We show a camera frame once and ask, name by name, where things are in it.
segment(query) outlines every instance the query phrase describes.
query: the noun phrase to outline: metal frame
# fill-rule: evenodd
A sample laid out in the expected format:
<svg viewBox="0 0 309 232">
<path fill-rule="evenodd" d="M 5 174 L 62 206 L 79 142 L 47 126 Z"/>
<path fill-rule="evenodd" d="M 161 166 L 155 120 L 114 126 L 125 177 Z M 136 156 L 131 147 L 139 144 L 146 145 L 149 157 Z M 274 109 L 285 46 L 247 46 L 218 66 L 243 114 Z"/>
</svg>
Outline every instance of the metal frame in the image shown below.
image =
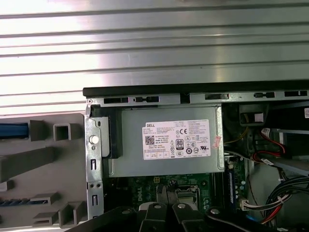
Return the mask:
<svg viewBox="0 0 309 232">
<path fill-rule="evenodd" d="M 309 100 L 309 96 L 301 97 L 285 97 L 284 91 L 273 91 L 275 94 L 274 98 L 256 98 L 254 95 L 256 92 L 266 93 L 269 91 L 255 91 L 255 92 L 235 92 L 223 94 L 228 95 L 228 99 L 222 100 L 206 100 L 205 94 L 208 93 L 191 93 L 190 101 L 192 104 L 221 104 L 229 102 L 268 102 L 268 101 L 286 101 L 286 100 Z M 136 97 L 151 97 L 158 96 L 159 102 L 136 102 Z M 94 134 L 98 136 L 99 141 L 106 139 L 105 136 L 102 138 L 100 128 L 98 127 L 98 120 L 102 121 L 102 118 L 90 117 L 91 106 L 99 105 L 100 107 L 138 107 L 138 106 L 173 106 L 181 103 L 179 94 L 151 94 L 151 95 L 136 95 L 136 96 L 125 96 L 128 97 L 127 103 L 112 103 L 105 104 L 105 98 L 90 98 L 87 99 L 87 107 L 85 114 L 85 147 L 86 147 L 86 176 L 87 176 L 87 199 L 88 199 L 88 218 L 97 217 L 104 212 L 104 193 L 103 193 L 103 167 L 102 167 L 102 146 L 101 142 L 93 144 L 89 141 L 90 137 Z M 217 112 L 217 120 L 222 120 L 220 112 Z"/>
</svg>

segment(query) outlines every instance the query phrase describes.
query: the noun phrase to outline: screw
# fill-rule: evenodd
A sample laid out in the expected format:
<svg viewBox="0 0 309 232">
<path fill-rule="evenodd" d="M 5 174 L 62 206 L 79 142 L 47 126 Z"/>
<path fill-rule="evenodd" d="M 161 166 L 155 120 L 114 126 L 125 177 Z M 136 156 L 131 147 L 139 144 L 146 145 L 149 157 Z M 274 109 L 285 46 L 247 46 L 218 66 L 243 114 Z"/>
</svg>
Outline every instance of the screw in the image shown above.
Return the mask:
<svg viewBox="0 0 309 232">
<path fill-rule="evenodd" d="M 212 213 L 212 214 L 219 214 L 220 211 L 219 211 L 218 209 L 212 209 L 212 210 L 211 210 L 211 213 Z"/>
<path fill-rule="evenodd" d="M 178 208 L 184 209 L 184 208 L 185 208 L 185 204 L 179 204 L 179 205 L 178 205 Z"/>
</svg>

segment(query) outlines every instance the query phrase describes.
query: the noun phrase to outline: gray metal cover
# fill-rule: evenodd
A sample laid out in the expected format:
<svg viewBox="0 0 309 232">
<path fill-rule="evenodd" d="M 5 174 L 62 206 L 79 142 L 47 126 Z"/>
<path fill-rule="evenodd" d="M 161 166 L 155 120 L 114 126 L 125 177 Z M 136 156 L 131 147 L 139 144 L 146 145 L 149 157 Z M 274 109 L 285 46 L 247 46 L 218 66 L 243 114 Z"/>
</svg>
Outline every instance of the gray metal cover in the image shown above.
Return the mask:
<svg viewBox="0 0 309 232">
<path fill-rule="evenodd" d="M 83 112 L 84 87 L 308 80 L 308 3 L 2 0 L 0 116 Z"/>
<path fill-rule="evenodd" d="M 146 122 L 208 119 L 210 141 L 222 136 L 221 107 L 186 106 L 122 112 L 123 156 L 109 161 L 110 177 L 213 173 L 224 170 L 223 142 L 210 157 L 144 160 L 142 127 Z"/>
</svg>

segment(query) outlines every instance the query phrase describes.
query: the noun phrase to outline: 80 plus logo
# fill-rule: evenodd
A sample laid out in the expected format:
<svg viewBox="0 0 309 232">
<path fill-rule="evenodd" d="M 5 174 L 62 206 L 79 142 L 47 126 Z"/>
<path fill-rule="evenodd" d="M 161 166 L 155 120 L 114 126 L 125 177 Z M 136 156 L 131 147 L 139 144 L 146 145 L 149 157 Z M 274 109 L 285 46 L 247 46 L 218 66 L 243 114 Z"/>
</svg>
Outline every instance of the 80 plus logo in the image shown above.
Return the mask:
<svg viewBox="0 0 309 232">
<path fill-rule="evenodd" d="M 183 150 L 183 139 L 176 139 L 176 150 Z"/>
</svg>

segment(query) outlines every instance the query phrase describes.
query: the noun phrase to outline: red cable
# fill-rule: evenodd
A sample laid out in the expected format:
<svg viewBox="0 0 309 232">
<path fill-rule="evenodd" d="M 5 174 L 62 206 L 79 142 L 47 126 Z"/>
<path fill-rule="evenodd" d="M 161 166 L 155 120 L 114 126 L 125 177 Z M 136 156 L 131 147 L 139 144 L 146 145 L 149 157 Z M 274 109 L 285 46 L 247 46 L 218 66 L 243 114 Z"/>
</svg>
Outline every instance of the red cable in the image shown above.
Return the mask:
<svg viewBox="0 0 309 232">
<path fill-rule="evenodd" d="M 265 154 L 269 154 L 269 155 L 273 155 L 275 157 L 280 157 L 280 153 L 279 152 L 271 152 L 271 151 L 257 151 L 252 155 L 252 159 L 256 162 L 260 162 L 260 159 L 257 157 L 257 154 L 259 153 L 265 153 Z"/>
<path fill-rule="evenodd" d="M 267 217 L 265 218 L 262 223 L 266 223 L 268 221 L 271 221 L 275 216 L 276 214 L 279 212 L 279 210 L 282 208 L 282 205 L 279 205 L 277 206 L 277 208 Z"/>
<path fill-rule="evenodd" d="M 284 148 L 284 146 L 283 146 L 282 144 L 280 144 L 280 143 L 278 143 L 278 142 L 276 142 L 276 141 L 273 141 L 273 140 L 269 139 L 269 138 L 266 137 L 261 131 L 260 131 L 260 135 L 262 136 L 263 139 L 265 139 L 265 140 L 267 140 L 267 141 L 269 141 L 269 142 L 271 142 L 271 143 L 274 143 L 274 144 L 277 144 L 278 146 L 280 146 L 280 147 L 282 148 L 283 153 L 285 154 L 285 148 Z"/>
</svg>

